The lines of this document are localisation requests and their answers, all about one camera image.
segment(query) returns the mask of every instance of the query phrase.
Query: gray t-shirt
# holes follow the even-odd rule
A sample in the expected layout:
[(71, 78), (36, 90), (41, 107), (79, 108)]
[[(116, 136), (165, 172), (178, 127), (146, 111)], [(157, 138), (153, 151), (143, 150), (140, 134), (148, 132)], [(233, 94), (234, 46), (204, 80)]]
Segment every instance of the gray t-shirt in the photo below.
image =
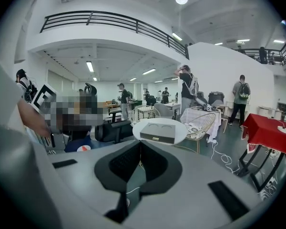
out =
[(233, 92), (235, 91), (234, 103), (236, 103), (236, 104), (247, 104), (247, 99), (240, 99), (239, 95), (238, 95), (238, 92), (239, 92), (241, 85), (242, 84), (239, 81), (234, 84), (234, 87), (233, 87)]

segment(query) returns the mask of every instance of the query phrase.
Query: white device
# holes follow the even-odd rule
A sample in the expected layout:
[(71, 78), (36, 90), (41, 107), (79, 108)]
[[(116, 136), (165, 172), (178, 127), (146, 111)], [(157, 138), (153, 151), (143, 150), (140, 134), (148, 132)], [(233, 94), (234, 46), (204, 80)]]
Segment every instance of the white device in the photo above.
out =
[(286, 134), (286, 128), (282, 127), (282, 126), (278, 126), (277, 127), (279, 131), (283, 132)]

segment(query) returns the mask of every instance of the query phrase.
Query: box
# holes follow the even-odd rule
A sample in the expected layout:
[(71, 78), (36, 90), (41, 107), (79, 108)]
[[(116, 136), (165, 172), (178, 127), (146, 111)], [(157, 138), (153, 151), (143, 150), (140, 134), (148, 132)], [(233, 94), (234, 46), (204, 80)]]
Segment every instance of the box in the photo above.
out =
[(140, 137), (147, 140), (174, 144), (175, 126), (149, 122), (140, 132)]

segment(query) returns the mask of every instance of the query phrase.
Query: black metal railing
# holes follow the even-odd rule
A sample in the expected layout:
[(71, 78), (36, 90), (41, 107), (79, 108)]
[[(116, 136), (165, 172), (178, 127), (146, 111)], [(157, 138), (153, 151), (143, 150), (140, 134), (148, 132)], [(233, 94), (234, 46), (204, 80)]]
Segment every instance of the black metal railing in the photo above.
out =
[(53, 14), (45, 17), (45, 22), (41, 28), (40, 33), (50, 28), (73, 24), (103, 24), (129, 29), (137, 34), (144, 34), (146, 36), (152, 37), (189, 59), (187, 46), (182, 45), (172, 36), (148, 23), (118, 13), (81, 10)]
[(253, 58), (263, 64), (284, 65), (286, 64), (286, 43), (281, 50), (265, 49), (260, 53), (260, 49), (237, 49), (236, 51)]

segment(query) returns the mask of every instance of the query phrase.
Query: black t-shirt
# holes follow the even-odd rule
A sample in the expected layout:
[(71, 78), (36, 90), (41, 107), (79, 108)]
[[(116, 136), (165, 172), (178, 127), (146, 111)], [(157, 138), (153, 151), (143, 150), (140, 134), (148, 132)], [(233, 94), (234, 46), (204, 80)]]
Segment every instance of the black t-shirt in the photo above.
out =
[(126, 89), (122, 91), (121, 103), (126, 104), (126, 98), (129, 97), (129, 94)]
[(181, 97), (186, 97), (186, 98), (189, 98), (189, 99), (193, 99), (194, 98), (193, 95), (190, 94), (189, 89), (186, 87), (186, 86), (189, 86), (191, 81), (192, 81), (192, 78), (191, 78), (190, 74), (180, 73), (179, 77), (180, 77), (181, 80), (184, 81), (182, 83)]
[[(162, 94), (170, 94), (168, 91), (163, 91)], [(163, 96), (162, 100), (164, 103), (168, 103), (168, 96)]]

